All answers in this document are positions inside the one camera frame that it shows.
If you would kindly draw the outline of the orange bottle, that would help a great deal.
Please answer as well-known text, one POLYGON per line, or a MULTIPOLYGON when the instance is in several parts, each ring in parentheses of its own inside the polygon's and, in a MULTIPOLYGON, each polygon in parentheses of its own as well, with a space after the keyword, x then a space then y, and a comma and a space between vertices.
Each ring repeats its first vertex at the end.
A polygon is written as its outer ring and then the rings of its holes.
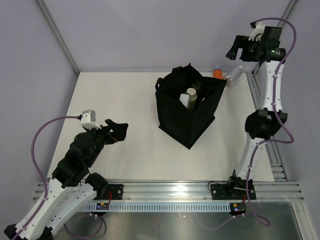
POLYGON ((216 68, 213 70, 213 77, 216 78, 216 79, 220 79, 220 80, 223 80, 223 72, 220 68, 216 68))

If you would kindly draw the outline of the white bottle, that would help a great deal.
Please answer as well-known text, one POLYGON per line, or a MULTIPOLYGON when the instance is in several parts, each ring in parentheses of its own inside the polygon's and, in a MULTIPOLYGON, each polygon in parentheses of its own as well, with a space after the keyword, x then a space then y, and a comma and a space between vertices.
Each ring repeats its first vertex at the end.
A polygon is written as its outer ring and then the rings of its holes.
POLYGON ((188 93, 182 93, 179 96, 179 101, 187 108, 190 108, 191 96, 188 93))

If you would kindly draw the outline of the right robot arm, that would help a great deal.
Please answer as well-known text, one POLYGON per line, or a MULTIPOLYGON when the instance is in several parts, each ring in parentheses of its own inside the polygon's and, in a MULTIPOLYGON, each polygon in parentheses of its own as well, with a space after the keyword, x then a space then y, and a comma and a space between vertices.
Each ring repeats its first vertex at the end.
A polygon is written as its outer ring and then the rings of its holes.
POLYGON ((221 187, 223 199, 241 200, 244 196, 256 199, 253 182, 261 152, 288 119, 281 103, 281 77, 286 56, 286 50, 280 47, 282 28, 266 26, 262 22, 254 23, 252 27, 249 36, 235 37, 226 57, 235 60, 238 50, 242 50, 240 60, 257 62, 264 94, 260 99, 260 107, 246 118, 245 147, 237 168, 221 187))

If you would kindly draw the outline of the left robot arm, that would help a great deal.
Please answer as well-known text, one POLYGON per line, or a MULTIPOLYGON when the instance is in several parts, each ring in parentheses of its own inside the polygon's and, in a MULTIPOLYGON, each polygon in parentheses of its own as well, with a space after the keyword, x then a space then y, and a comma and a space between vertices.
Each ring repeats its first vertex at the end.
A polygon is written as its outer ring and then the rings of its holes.
POLYGON ((90 173, 106 145, 125 140, 129 125, 105 120, 106 125, 82 122, 64 158, 59 161, 44 192, 29 213, 18 223, 8 225, 4 234, 10 240, 52 240, 58 230, 91 200, 122 199, 122 184, 109 184, 99 173, 90 173))

